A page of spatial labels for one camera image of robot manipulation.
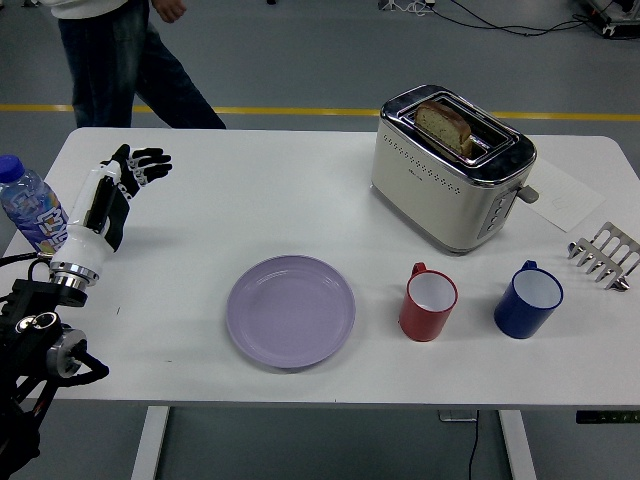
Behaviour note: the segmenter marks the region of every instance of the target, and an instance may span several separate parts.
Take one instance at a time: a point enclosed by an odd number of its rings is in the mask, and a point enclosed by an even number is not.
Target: gray floor
[[[638,41],[605,40],[588,26],[522,37],[463,27],[434,14],[380,12],[375,0],[185,3],[189,11],[176,24],[153,20],[217,107],[377,109],[398,93],[430,83],[492,112],[640,113],[634,81],[640,73]],[[582,13],[573,0],[461,3],[500,25],[549,28]],[[45,175],[74,128],[73,115],[8,106],[68,105],[71,83],[55,19],[44,7],[21,4],[5,0],[0,11],[0,150],[18,154]],[[437,0],[436,10],[480,25],[449,0]],[[377,127],[375,117],[359,115],[223,119],[233,129]],[[529,134],[613,138],[640,172],[637,121],[507,122]],[[134,126],[163,124],[139,113]],[[0,216],[0,248],[14,231]],[[571,411],[528,412],[524,420],[541,480],[640,476],[637,425],[575,425]],[[41,458],[15,478],[128,478],[143,421],[144,407],[138,405],[58,402],[43,428]],[[483,413],[480,427],[474,478],[509,478],[495,412]],[[426,409],[216,407],[175,410],[167,433],[158,478],[395,479],[465,478],[474,431],[469,424],[441,424]]]

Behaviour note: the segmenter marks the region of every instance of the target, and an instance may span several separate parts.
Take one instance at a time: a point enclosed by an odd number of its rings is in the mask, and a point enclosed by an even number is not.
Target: white table
[[[640,239],[640,182],[604,137],[532,136],[539,158],[607,200],[564,233],[518,201],[504,229],[462,257],[437,251],[371,190],[375,133],[82,129],[47,180],[67,209],[88,171],[122,143],[160,146],[174,170],[132,202],[120,250],[82,309],[60,308],[110,375],[57,398],[140,401],[421,404],[523,407],[640,405],[640,273],[604,291],[567,259],[567,245],[605,221]],[[7,253],[28,251],[17,235]],[[345,345],[290,373],[247,359],[225,324],[227,296],[265,259],[301,254],[344,275],[356,301]],[[529,340],[492,312],[527,259],[554,273],[565,301]],[[460,300],[433,342],[397,324],[405,283],[424,261],[457,283]],[[26,265],[2,269],[0,291]]]

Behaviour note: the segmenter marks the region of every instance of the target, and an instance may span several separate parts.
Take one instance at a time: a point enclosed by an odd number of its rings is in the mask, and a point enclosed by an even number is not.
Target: plate
[[[288,255],[249,269],[227,303],[231,338],[246,355],[278,368],[318,363],[347,340],[355,321],[353,292],[330,265]]]

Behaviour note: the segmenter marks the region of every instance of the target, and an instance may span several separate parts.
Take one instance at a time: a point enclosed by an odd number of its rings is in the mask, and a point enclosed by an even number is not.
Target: mug handle
[[[522,270],[535,270],[537,268],[538,268],[538,264],[533,260],[527,260],[526,262],[524,262],[524,265],[522,266]]]
[[[411,271],[411,275],[415,275],[416,273],[422,273],[422,272],[426,272],[426,271],[427,271],[427,266],[424,263],[419,262],[419,263],[416,263],[413,266],[413,270]]]

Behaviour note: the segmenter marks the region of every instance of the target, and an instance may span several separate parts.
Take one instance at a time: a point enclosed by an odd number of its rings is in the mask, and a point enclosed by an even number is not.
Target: bottle label
[[[36,217],[36,225],[47,237],[39,242],[43,252],[57,251],[67,239],[67,219],[57,199],[53,207]]]
[[[40,203],[37,195],[23,191],[8,203],[9,218],[36,250],[55,253],[62,247],[67,239],[67,214],[55,193],[50,191]]]

